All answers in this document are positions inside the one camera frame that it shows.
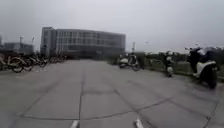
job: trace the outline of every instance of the road marking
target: road marking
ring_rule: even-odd
[[[70,128],[78,128],[78,127],[79,127],[79,121],[75,120],[75,121],[73,121]]]
[[[144,128],[142,121],[139,118],[135,121],[135,125],[137,128]]]

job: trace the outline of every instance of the pole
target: pole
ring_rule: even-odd
[[[132,45],[133,45],[133,46],[132,46],[132,52],[135,52],[135,42],[133,42]]]

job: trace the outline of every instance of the parking area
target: parking area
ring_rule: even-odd
[[[31,72],[0,72],[0,128],[222,128],[222,84],[210,91],[189,78],[66,61]]]

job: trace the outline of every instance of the pavement tile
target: pavement tile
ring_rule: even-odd
[[[212,116],[211,122],[224,126],[224,103],[220,102]]]
[[[138,118],[135,113],[127,113],[110,118],[83,120],[81,128],[133,128],[133,122]]]
[[[158,128],[202,128],[207,122],[206,118],[190,113],[169,102],[144,109],[141,114]]]
[[[80,92],[79,81],[66,79],[38,101],[25,116],[77,119]]]
[[[82,97],[82,119],[119,114],[130,110],[116,94],[84,95]]]
[[[13,128],[69,128],[72,121],[20,119]]]
[[[209,102],[186,93],[175,96],[172,101],[205,117],[210,116],[215,108],[215,102]]]
[[[116,87],[120,95],[135,109],[149,107],[164,100],[147,89],[137,86]]]

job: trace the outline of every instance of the scooter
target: scooter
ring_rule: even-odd
[[[210,89],[215,89],[217,86],[217,64],[211,56],[211,51],[208,48],[188,49],[188,62],[193,70],[193,77],[200,82],[204,81]]]
[[[134,71],[140,70],[140,65],[136,55],[127,55],[126,57],[120,58],[118,65],[119,68],[131,67]]]
[[[172,57],[170,56],[166,57],[166,63],[167,63],[167,66],[165,69],[165,73],[168,77],[172,77],[173,76]]]

